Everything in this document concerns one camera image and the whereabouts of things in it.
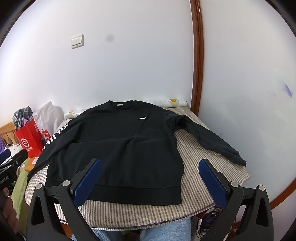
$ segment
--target sweatshirt sleeve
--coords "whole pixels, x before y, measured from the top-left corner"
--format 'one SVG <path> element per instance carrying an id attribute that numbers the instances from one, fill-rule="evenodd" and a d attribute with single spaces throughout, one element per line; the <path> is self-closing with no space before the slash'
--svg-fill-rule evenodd
<path id="1" fill-rule="evenodd" d="M 63 149 L 75 139 L 75 136 L 80 129 L 81 123 L 76 125 L 74 123 L 73 126 L 67 128 L 69 125 L 70 122 L 63 126 L 50 140 L 47 141 L 45 148 L 41 152 L 34 168 L 28 174 L 27 183 L 29 183 L 31 177 L 39 170 L 41 166 L 48 164 L 53 155 L 58 153 L 61 149 Z"/>
<path id="2" fill-rule="evenodd" d="M 247 165 L 247 162 L 240 157 L 238 151 L 233 149 L 215 133 L 193 122 L 188 116 L 178 115 L 170 111 L 167 114 L 166 120 L 171 130 L 174 131 L 177 126 L 186 130 L 193 135 L 197 142 L 205 149 L 220 153 L 232 163 L 242 166 Z"/>

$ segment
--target red tag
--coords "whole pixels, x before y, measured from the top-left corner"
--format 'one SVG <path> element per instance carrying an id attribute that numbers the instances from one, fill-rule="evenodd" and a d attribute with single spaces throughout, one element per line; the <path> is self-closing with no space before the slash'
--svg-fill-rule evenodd
<path id="1" fill-rule="evenodd" d="M 51 138 L 51 136 L 50 136 L 50 134 L 48 133 L 47 130 L 42 129 L 42 134 L 45 135 L 45 139 L 47 141 Z"/>

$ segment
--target white plastic bag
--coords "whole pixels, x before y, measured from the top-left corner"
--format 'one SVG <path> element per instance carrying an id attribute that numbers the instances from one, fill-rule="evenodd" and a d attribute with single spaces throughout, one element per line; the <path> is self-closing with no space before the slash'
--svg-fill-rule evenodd
<path id="1" fill-rule="evenodd" d="M 49 140 L 64 120 L 54 109 L 51 101 L 35 111 L 33 118 L 44 140 Z"/>

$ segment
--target blue jeans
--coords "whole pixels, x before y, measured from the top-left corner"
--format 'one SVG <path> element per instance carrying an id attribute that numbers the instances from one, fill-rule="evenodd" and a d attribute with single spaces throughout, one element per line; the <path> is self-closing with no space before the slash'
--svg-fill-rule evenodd
<path id="1" fill-rule="evenodd" d="M 93 229 L 93 232 L 101 241 L 124 241 L 120 231 L 103 231 Z M 167 225 L 144 229 L 140 235 L 139 241 L 190 241 L 191 224 L 190 218 L 170 223 Z"/>

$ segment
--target human hand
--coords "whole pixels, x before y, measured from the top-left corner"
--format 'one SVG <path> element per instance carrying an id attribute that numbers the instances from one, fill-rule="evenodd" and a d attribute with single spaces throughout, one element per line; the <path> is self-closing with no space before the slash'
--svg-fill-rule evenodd
<path id="1" fill-rule="evenodd" d="M 9 195 L 9 191 L 7 188 L 4 188 L 2 190 L 5 198 L 5 202 L 4 202 L 4 206 L 3 206 L 3 210 L 2 210 L 2 214 L 4 216 L 4 218 L 6 219 L 7 223 L 9 224 L 9 226 L 13 229 L 13 231 L 15 233 L 18 232 L 19 230 L 19 221 L 17 219 L 17 212 L 12 208 L 13 205 L 13 201 L 10 197 L 8 197 Z"/>

